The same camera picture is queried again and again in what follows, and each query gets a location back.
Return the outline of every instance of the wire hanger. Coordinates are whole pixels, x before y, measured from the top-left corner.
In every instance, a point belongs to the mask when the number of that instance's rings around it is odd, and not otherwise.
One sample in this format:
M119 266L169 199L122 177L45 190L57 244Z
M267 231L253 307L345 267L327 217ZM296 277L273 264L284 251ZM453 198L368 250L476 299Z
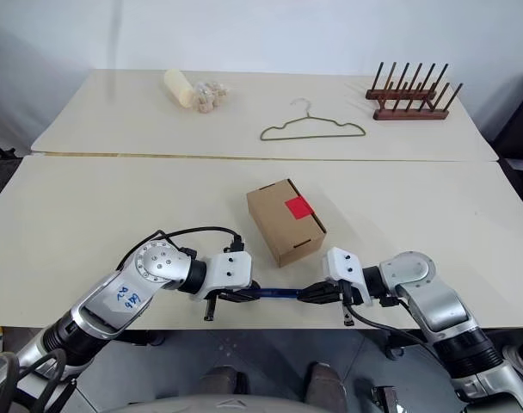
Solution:
M310 139L310 138L346 138L346 137L365 136L366 135L365 129L363 129L359 125L355 125L354 123L350 123L350 122L338 123L334 119L326 119L326 118L319 118L317 116L311 116L310 115L311 102L308 101L307 99L305 99L304 97L299 97L298 99L294 99L292 102L290 102L290 104L293 105L293 104L295 104L298 101L304 101L306 103L306 106L305 106L305 116L303 118L297 118L297 119L289 120L283 126L270 126L267 129L264 129L263 132L261 132L261 134L260 134L260 140L291 140L291 139ZM263 138L263 135L266 132L268 132L268 131L270 131L272 129L283 130L284 128L286 128L291 123L300 122L301 120L306 120L306 119L314 119L314 120L321 120L321 121L324 121L324 122L330 122L330 123L335 124L338 127L355 126L355 127L357 127L361 131L361 133L352 133L352 134L347 134L347 135L307 135L307 136L292 136L290 138L271 138L271 139Z

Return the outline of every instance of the cardboard box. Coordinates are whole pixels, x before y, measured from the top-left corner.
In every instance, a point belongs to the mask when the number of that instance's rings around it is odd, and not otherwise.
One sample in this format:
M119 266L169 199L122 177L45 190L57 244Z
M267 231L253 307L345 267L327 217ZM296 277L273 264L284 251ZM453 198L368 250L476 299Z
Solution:
M279 267L321 248L327 231L290 179L252 191L246 199Z

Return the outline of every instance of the table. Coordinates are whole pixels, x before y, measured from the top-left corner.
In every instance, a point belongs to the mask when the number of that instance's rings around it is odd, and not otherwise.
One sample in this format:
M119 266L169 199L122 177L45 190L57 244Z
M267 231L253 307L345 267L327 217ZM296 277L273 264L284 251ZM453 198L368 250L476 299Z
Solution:
M277 269L245 194L290 177L329 234L317 253ZM322 279L339 246L374 265L405 250L431 256L485 328L523 327L523 205L496 163L313 162L26 157L0 195L0 324L56 320L139 239L158 228L224 225L241 233L263 287ZM219 233L177 238L202 255ZM216 320L185 293L161 291L134 329L343 328L340 306L219 302ZM403 309L362 308L400 328Z
M200 114L182 108L168 96L163 71L95 70L32 149L278 159L497 159L458 99L443 121L375 121L372 114L378 105L364 97L371 77L228 72L187 72L187 77L191 83L214 79L229 87L230 94L219 108ZM305 116L303 102L291 105L300 97L310 100L312 116L359 124L366 129L366 136L260 141L265 128ZM308 120L287 126L286 134L272 131L268 136L345 130L357 132L352 126L337 129Z

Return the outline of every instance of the wall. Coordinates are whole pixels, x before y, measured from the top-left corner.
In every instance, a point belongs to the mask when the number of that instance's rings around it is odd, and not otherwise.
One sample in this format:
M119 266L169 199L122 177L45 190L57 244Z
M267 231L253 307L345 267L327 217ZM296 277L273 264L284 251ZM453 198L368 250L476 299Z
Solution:
M0 0L0 140L25 151L90 68L373 74L450 63L488 139L523 97L523 0Z

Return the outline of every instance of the red label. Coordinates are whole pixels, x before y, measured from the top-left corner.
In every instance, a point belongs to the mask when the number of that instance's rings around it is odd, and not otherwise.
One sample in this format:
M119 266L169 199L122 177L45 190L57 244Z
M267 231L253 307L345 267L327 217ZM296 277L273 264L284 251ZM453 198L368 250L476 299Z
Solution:
M291 200L286 201L285 204L288 209L290 209L290 212L294 215L295 219L302 219L313 214L310 204L307 203L307 200L305 200L303 196L292 198Z

